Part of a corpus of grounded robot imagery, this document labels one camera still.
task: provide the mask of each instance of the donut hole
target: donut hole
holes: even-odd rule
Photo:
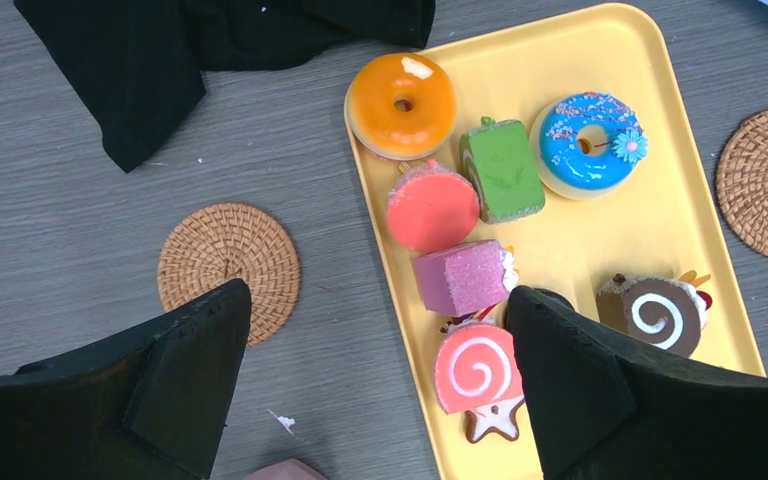
[[[414,108],[413,100],[408,97],[399,97],[393,101],[393,106],[400,112],[410,112]]]
[[[598,157],[608,150],[608,133],[599,125],[588,125],[578,132],[575,138],[581,152],[590,157]]]

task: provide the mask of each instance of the blue frosting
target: blue frosting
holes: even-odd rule
[[[608,148],[599,156],[581,151],[577,136],[582,128],[598,125],[605,130]],[[636,161],[624,161],[611,145],[621,133],[643,130],[637,116],[623,102],[607,93],[585,92],[558,103],[540,128],[540,153],[550,172],[583,190],[613,187],[627,177]]]

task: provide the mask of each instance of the white paint mark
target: white paint mark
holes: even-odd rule
[[[402,68],[405,73],[409,73],[420,80],[425,80],[434,73],[428,65],[417,62],[410,57],[402,57]]]
[[[284,430],[286,430],[287,433],[289,433],[290,435],[292,435],[294,437],[296,436],[296,434],[293,433],[292,430],[290,430],[290,427],[292,427],[293,425],[296,424],[296,420],[295,419],[287,418],[287,417],[281,417],[281,416],[275,415],[275,412],[273,412],[272,410],[270,410],[268,408],[266,409],[266,411],[269,412],[269,414],[272,415],[275,418],[275,420],[278,420],[278,422],[281,423],[281,425],[284,427]]]

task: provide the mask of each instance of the wooden table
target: wooden table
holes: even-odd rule
[[[286,328],[246,352],[213,478],[287,457],[332,479],[437,478],[343,127],[352,77],[394,48],[357,42],[287,71],[208,74],[174,138],[125,175],[11,3],[0,1],[0,374],[160,314],[169,231],[205,205],[247,202],[289,229],[303,285]],[[430,46],[595,3],[440,0]],[[768,8],[634,3],[663,29],[710,179],[740,120],[768,108]],[[768,371],[768,259],[726,237]],[[296,420],[293,435],[271,412]]]

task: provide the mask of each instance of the tray rim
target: tray rim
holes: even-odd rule
[[[697,210],[704,209],[705,210],[704,213],[709,216],[709,220],[710,220],[711,217],[713,217],[714,221],[716,222],[716,226],[719,227],[719,228],[715,229],[717,231],[717,238],[716,239],[709,239],[709,240],[714,241],[716,243],[716,247],[718,249],[720,249],[721,251],[723,251],[725,253],[727,259],[728,259],[728,262],[726,262],[726,266],[725,266],[728,269],[728,273],[730,274],[729,275],[729,279],[728,279],[728,283],[729,283],[728,286],[729,286],[729,288],[731,288],[735,292],[737,292],[737,296],[740,299],[739,305],[737,305],[736,307],[739,309],[740,313],[742,314],[742,316],[741,316],[742,317],[741,323],[743,325],[741,325],[741,326],[748,330],[748,332],[749,332],[748,341],[749,341],[749,343],[751,344],[751,347],[752,347],[751,352],[750,352],[752,354],[751,355],[752,358],[747,358],[747,360],[748,361],[752,361],[757,366],[757,369],[758,369],[758,372],[759,372],[760,376],[766,377],[767,376],[767,372],[766,372],[766,369],[764,367],[763,359],[761,358],[760,350],[758,349],[758,344],[757,344],[757,341],[755,339],[754,330],[753,330],[752,324],[751,324],[751,322],[749,320],[749,314],[746,311],[746,305],[745,305],[745,302],[743,301],[743,293],[740,290],[740,284],[737,282],[737,275],[736,275],[736,273],[734,271],[734,263],[731,260],[731,254],[729,253],[728,244],[726,243],[725,235],[723,234],[722,224],[719,221],[720,217],[717,214],[717,209],[716,209],[716,206],[714,205],[714,200],[713,200],[711,188],[708,185],[708,181],[707,181],[708,178],[705,175],[705,169],[704,169],[704,167],[702,165],[702,160],[701,160],[701,158],[699,156],[699,150],[698,150],[698,148],[696,146],[696,138],[693,135],[693,129],[692,129],[691,125],[690,125],[690,119],[687,116],[687,110],[686,110],[686,107],[685,107],[685,104],[684,104],[684,98],[683,98],[683,96],[681,94],[681,89],[680,89],[680,87],[678,85],[678,80],[676,79],[676,76],[675,76],[675,70],[673,68],[672,60],[671,60],[670,55],[669,55],[669,49],[667,48],[666,39],[664,38],[663,32],[661,31],[661,29],[658,26],[657,22],[655,22],[655,20],[648,13],[646,13],[645,11],[643,11],[642,9],[640,9],[640,8],[634,6],[634,5],[629,5],[629,4],[625,4],[625,3],[619,3],[619,2],[606,2],[606,3],[603,3],[603,4],[599,4],[599,5],[593,5],[593,6],[590,6],[590,7],[585,7],[585,8],[581,8],[581,9],[577,9],[577,10],[571,10],[571,11],[560,13],[560,14],[553,15],[553,16],[550,16],[550,17],[544,17],[544,18],[541,18],[541,19],[537,19],[537,20],[530,21],[530,22],[525,22],[525,23],[522,23],[522,24],[519,24],[519,25],[514,25],[514,26],[511,26],[511,27],[506,27],[506,28],[503,28],[503,29],[500,29],[500,30],[494,30],[494,31],[483,33],[483,34],[476,35],[476,36],[473,36],[473,37],[457,40],[457,41],[450,42],[450,43],[445,43],[445,44],[442,44],[442,45],[437,45],[435,47],[431,47],[431,48],[427,48],[427,49],[423,49],[423,50],[418,50],[415,53],[420,54],[420,55],[428,54],[428,53],[441,54],[441,53],[445,53],[447,50],[453,50],[453,49],[462,47],[464,45],[468,45],[470,43],[480,42],[481,40],[483,40],[483,39],[485,39],[486,37],[489,37],[489,36],[510,35],[510,34],[516,33],[519,30],[525,30],[525,29],[534,28],[534,27],[536,27],[538,25],[545,25],[545,24],[549,24],[549,23],[555,23],[555,22],[558,22],[558,21],[560,21],[562,19],[568,19],[570,17],[588,17],[588,16],[592,16],[592,17],[604,17],[604,16],[607,16],[607,17],[610,17],[610,16],[616,16],[616,15],[619,15],[619,14],[637,16],[638,20],[641,21],[641,23],[645,24],[646,28],[651,30],[650,33],[657,34],[656,36],[658,38],[658,44],[657,45],[652,44],[651,46],[652,47],[657,47],[660,50],[659,53],[663,54],[663,58],[666,59],[666,62],[665,62],[664,66],[667,68],[667,71],[671,74],[670,78],[668,79],[669,80],[669,92],[668,93],[671,96],[672,95],[677,96],[679,98],[679,100],[680,100],[680,102],[678,102],[679,104],[677,105],[677,107],[678,107],[679,111],[682,114],[681,115],[681,117],[682,117],[682,121],[681,121],[682,132],[681,132],[681,134],[682,135],[686,135],[686,138],[691,140],[693,152],[695,153],[695,158],[697,160],[696,162],[693,162],[693,164],[695,166],[695,171],[688,172],[687,175],[689,175],[689,176],[698,176],[698,177],[701,177],[702,179],[705,180],[706,188],[704,189],[704,192],[705,192],[705,197],[707,198],[708,201],[707,202],[696,202],[694,206],[695,206],[695,208]],[[349,118],[348,118],[348,111],[346,110],[347,100],[348,100],[348,88],[347,88],[346,96],[345,96],[344,102],[343,102],[343,121],[345,123],[346,133],[348,135],[348,140],[349,140],[349,145],[350,145],[351,150],[352,150],[352,156],[354,157],[354,163],[355,163],[355,167],[356,167],[356,170],[357,170],[357,173],[358,173],[358,179],[360,181],[361,189],[363,191],[364,203],[366,204],[369,222],[372,224],[372,230],[373,230],[373,233],[375,235],[375,241],[376,241],[376,244],[377,244],[377,247],[378,247],[378,252],[379,252],[379,259],[380,259],[380,261],[382,263],[382,266],[384,268],[384,275],[385,275],[385,277],[387,279],[387,287],[389,289],[389,293],[390,293],[390,297],[391,297],[391,302],[392,302],[392,305],[393,305],[393,310],[394,310],[394,312],[396,314],[396,319],[398,320],[398,323],[399,323],[399,331],[400,331],[401,337],[402,337],[402,344],[403,344],[403,346],[405,348],[405,353],[407,354],[408,363],[409,363],[409,365],[411,367],[411,374],[412,374],[412,379],[411,380],[413,381],[414,389],[416,391],[417,403],[419,403],[420,410],[422,411],[423,420],[425,421],[425,430],[426,430],[426,434],[428,435],[428,438],[429,438],[429,443],[431,444],[431,451],[432,451],[432,453],[434,455],[434,461],[435,461],[435,463],[437,465],[438,474],[440,475],[441,479],[448,480],[448,476],[446,475],[447,472],[443,469],[443,464],[441,463],[441,457],[440,457],[440,451],[439,451],[441,447],[434,440],[434,437],[433,437],[433,435],[431,435],[431,432],[430,432],[430,426],[429,426],[429,423],[428,423],[429,422],[428,411],[427,411],[428,408],[426,407],[425,402],[423,402],[421,400],[422,399],[422,392],[420,391],[420,386],[419,386],[419,383],[417,382],[417,378],[416,378],[416,375],[417,375],[417,365],[416,365],[416,361],[413,358],[413,352],[411,351],[410,344],[409,344],[409,341],[408,341],[408,337],[407,337],[407,335],[405,335],[404,319],[402,318],[402,314],[401,314],[400,309],[397,307],[398,301],[396,300],[396,293],[395,293],[396,289],[395,289],[395,284],[393,283],[393,274],[390,271],[389,262],[386,261],[386,253],[385,253],[384,248],[383,248],[383,241],[382,241],[383,240],[383,238],[382,238],[383,233],[378,228],[377,222],[374,220],[373,206],[372,206],[372,200],[370,198],[369,187],[367,185],[366,177],[364,175],[362,175],[362,171],[363,171],[362,168],[363,167],[361,165],[360,155],[359,155],[359,152],[358,152],[357,140],[354,137],[354,132],[352,131],[351,124],[350,124]]]

